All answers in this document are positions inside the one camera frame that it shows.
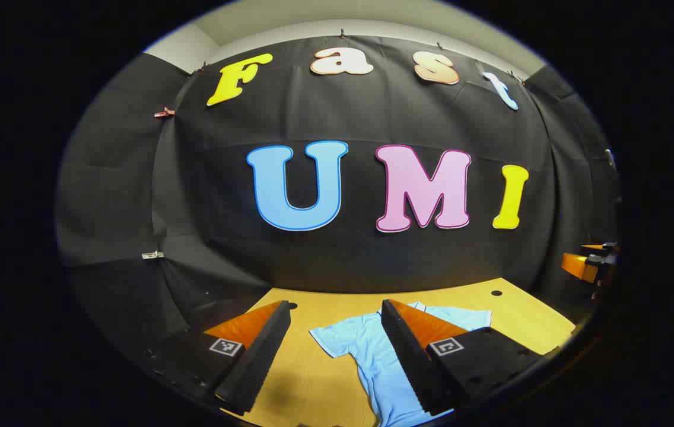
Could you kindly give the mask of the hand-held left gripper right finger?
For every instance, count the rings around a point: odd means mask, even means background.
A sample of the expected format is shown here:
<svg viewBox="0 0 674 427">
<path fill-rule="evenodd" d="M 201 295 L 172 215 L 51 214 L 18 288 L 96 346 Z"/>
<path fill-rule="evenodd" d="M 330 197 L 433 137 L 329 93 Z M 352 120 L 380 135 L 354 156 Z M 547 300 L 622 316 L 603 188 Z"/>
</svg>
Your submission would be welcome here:
<svg viewBox="0 0 674 427">
<path fill-rule="evenodd" d="M 468 330 L 391 298 L 382 302 L 381 323 L 432 415 L 481 406 L 548 357 L 495 328 Z"/>
</svg>

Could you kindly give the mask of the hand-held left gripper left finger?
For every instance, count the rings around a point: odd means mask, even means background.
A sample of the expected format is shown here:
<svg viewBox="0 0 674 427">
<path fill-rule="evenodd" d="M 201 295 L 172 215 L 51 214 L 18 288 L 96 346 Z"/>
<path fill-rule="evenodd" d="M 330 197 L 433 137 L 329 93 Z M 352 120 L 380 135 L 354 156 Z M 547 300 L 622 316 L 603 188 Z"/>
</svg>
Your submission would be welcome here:
<svg viewBox="0 0 674 427">
<path fill-rule="evenodd" d="M 150 370 L 203 406 L 250 412 L 291 324 L 278 300 L 210 327 L 182 330 L 145 352 Z"/>
</svg>

